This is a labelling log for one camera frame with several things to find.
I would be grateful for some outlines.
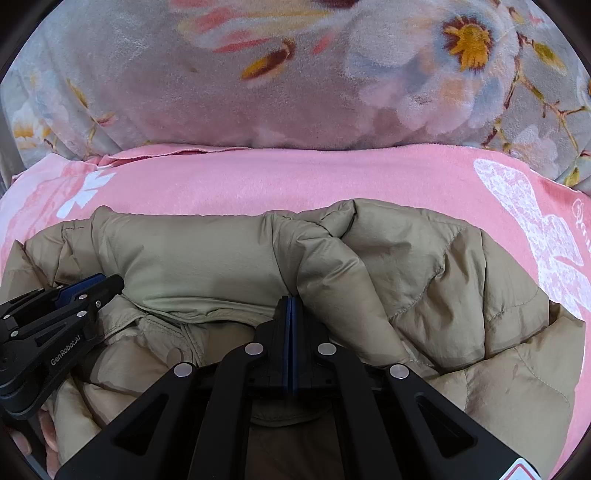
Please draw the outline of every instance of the metal screw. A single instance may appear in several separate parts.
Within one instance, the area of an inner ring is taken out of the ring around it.
[[[244,351],[248,353],[248,355],[260,355],[265,347],[263,347],[260,343],[252,342],[244,347]]]
[[[334,343],[321,343],[318,346],[318,353],[320,355],[334,355],[336,353],[336,346]]]
[[[390,367],[390,375],[392,375],[394,378],[398,378],[399,380],[404,380],[407,378],[409,373],[410,371],[405,365],[396,364]]]
[[[177,377],[188,377],[192,371],[193,366],[188,363],[178,364],[173,370]]]

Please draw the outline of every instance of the yellow flower center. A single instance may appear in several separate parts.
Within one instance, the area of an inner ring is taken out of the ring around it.
[[[446,45],[450,55],[457,56],[460,70],[482,70],[491,53],[491,32],[475,19],[458,17],[446,24],[443,32],[447,35]]]

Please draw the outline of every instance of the floral pillow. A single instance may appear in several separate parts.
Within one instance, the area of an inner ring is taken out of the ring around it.
[[[64,0],[0,98],[27,165],[435,142],[591,192],[589,74],[531,0]]]

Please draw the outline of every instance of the jacket quilting seam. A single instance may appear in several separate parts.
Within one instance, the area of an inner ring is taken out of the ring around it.
[[[482,318],[484,318],[484,312],[485,312],[485,296],[486,296],[486,268],[488,265],[488,262],[486,260],[486,254],[484,253],[484,238],[482,235],[482,229],[480,229],[480,248],[482,248],[482,258],[484,258],[484,281],[482,282]],[[484,351],[486,354],[486,321],[483,322],[483,334],[484,334],[484,343],[483,343],[483,347],[484,347]]]
[[[447,253],[447,249],[449,248],[449,246],[456,240],[456,238],[460,235],[460,233],[462,233],[465,229],[466,228],[461,229],[458,233],[456,233],[453,236],[453,238],[450,240],[450,242],[443,249],[443,256],[445,256],[445,254]],[[423,295],[425,295],[425,292],[429,288],[429,285],[431,285],[431,282],[433,282],[433,280],[435,280],[435,278],[444,270],[445,270],[445,267],[443,265],[440,265],[439,268],[437,269],[437,271],[435,272],[435,275],[433,275],[431,278],[429,278],[429,280],[427,281],[427,284],[425,285],[425,288],[419,294],[419,296],[415,299],[415,301],[412,302],[405,309],[402,309],[399,312],[396,312],[394,315],[392,315],[389,319],[390,322],[394,321],[395,318],[400,317],[401,315],[404,315],[406,312],[408,312],[410,309],[412,309],[423,298]]]
[[[542,380],[538,375],[536,375],[534,373],[534,371],[531,369],[531,367],[527,364],[527,362],[523,359],[523,357],[521,356],[519,350],[516,347],[513,347],[513,350],[515,350],[515,352],[517,353],[517,355],[519,356],[519,359],[523,362],[523,364],[525,365],[525,367],[527,368],[527,370],[530,371],[530,373],[536,378],[538,379],[540,382],[542,382],[544,385],[546,385],[546,387],[551,388],[552,390],[554,390],[556,393],[559,393],[560,396],[564,399],[564,401],[569,405],[569,408],[572,409],[572,405],[570,404],[569,399],[567,398],[566,395],[564,395],[560,390],[554,388],[552,385],[546,383],[544,380]]]
[[[468,389],[468,372],[466,370],[464,372],[464,377],[466,377],[466,404],[464,405],[463,412],[466,413],[466,409],[468,408],[468,398],[470,397],[470,390]]]
[[[493,315],[493,316],[492,316],[490,319],[488,319],[488,320],[485,320],[485,322],[486,322],[486,323],[490,323],[490,322],[492,322],[493,320],[495,320],[495,319],[496,319],[498,316],[500,316],[500,315],[503,315],[503,314],[504,314],[505,312],[507,312],[508,310],[511,310],[511,309],[516,309],[517,307],[522,307],[523,305],[527,305],[527,304],[528,304],[528,303],[530,303],[530,302],[531,302],[531,301],[532,301],[534,298],[536,298],[536,297],[538,296],[538,293],[539,293],[539,292],[540,292],[540,287],[538,286],[538,287],[535,289],[534,296],[533,296],[533,297],[531,297],[529,300],[526,300],[526,301],[525,301],[525,302],[523,302],[523,303],[518,303],[517,305],[511,305],[510,307],[505,307],[505,308],[503,308],[503,309],[502,309],[500,312],[498,312],[498,313],[495,313],[495,314],[494,314],[494,315]]]
[[[189,339],[189,343],[195,349],[198,363],[203,364],[205,362],[205,350],[195,341],[195,338],[193,338],[193,333],[187,327],[185,327],[184,330],[186,332],[187,338]]]

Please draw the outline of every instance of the pillow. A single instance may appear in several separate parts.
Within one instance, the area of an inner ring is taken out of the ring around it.
[[[152,142],[433,142],[568,186],[591,176],[590,94],[531,0],[64,0],[0,89],[26,165]]]

